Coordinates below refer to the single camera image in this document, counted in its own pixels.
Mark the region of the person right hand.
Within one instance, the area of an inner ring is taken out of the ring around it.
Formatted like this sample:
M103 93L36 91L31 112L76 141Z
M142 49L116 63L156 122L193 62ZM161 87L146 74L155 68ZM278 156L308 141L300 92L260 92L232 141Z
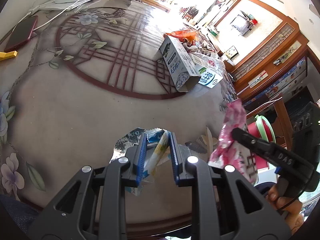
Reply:
M266 200L275 209L279 209L288 204L292 199L288 197L281 197L276 185L273 185L266 195ZM299 200L295 200L292 204L284 208L284 211L288 212L285 221L290 227L292 234L295 234L304 223L304 216L300 214L301 210L302 203Z

